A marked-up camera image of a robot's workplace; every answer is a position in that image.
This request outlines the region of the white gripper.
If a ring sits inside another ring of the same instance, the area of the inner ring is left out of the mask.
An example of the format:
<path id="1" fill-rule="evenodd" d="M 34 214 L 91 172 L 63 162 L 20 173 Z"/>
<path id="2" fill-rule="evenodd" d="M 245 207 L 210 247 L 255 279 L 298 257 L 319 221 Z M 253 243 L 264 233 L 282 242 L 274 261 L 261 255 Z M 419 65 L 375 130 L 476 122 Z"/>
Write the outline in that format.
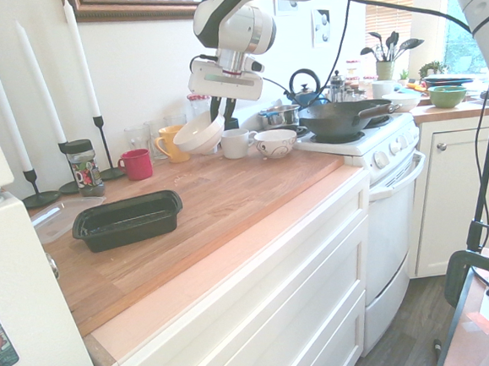
<path id="1" fill-rule="evenodd" d="M 221 97 L 227 98 L 223 117 L 230 121 L 235 110 L 236 100 L 256 101 L 263 88 L 263 79 L 253 73 L 242 71 L 239 75 L 226 72 L 220 65 L 211 61 L 191 63 L 188 88 L 194 94 L 211 96 L 209 115 L 213 122 L 220 110 Z"/>

